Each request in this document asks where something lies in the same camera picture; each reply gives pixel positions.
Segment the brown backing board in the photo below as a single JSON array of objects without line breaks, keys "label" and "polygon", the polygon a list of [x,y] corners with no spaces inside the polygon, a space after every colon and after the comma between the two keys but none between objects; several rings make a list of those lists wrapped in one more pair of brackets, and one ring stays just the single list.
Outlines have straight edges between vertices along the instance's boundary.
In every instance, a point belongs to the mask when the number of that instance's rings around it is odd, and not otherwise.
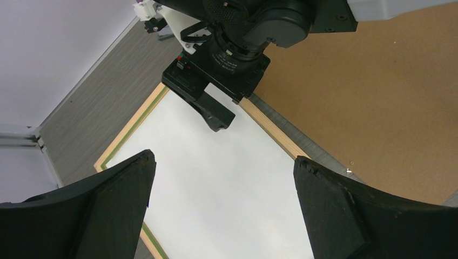
[{"label": "brown backing board", "polygon": [[457,190],[457,1],[265,53],[255,94],[366,184],[433,204]]}]

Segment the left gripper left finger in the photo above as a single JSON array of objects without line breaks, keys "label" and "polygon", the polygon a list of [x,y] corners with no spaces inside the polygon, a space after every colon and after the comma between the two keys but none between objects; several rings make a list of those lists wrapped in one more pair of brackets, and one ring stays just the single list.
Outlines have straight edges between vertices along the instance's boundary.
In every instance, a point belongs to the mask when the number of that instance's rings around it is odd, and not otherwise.
[{"label": "left gripper left finger", "polygon": [[70,185],[1,204],[1,258],[134,258],[156,171],[146,149]]}]

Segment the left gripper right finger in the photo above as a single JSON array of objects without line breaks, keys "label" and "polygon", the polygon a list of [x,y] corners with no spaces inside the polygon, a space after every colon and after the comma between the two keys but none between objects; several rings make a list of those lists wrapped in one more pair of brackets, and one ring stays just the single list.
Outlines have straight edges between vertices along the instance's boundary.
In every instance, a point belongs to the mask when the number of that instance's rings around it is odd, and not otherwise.
[{"label": "left gripper right finger", "polygon": [[304,156],[293,176],[315,258],[457,258],[457,208],[380,191]]}]

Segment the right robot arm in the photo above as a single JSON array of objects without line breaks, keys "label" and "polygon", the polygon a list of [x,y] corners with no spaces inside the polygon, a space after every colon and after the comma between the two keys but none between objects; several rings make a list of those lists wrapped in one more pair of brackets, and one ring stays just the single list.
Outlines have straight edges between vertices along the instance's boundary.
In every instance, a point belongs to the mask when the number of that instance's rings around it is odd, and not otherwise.
[{"label": "right robot arm", "polygon": [[311,33],[354,32],[359,22],[383,21],[441,1],[154,1],[145,30],[168,26],[183,50],[162,74],[213,131],[235,115],[205,92],[215,85],[235,103],[251,96],[270,59],[264,50],[302,42]]}]

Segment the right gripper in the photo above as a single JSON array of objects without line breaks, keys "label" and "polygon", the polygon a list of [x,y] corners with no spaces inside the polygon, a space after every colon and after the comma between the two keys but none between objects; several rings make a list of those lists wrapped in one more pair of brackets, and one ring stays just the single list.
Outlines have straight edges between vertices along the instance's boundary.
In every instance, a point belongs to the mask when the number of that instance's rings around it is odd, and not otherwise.
[{"label": "right gripper", "polygon": [[184,49],[167,67],[162,83],[178,93],[207,123],[218,132],[227,129],[235,114],[205,92],[211,83],[233,100],[249,98],[261,81],[271,60],[264,54],[252,60],[240,60],[240,53],[221,48],[214,38],[194,49]]}]

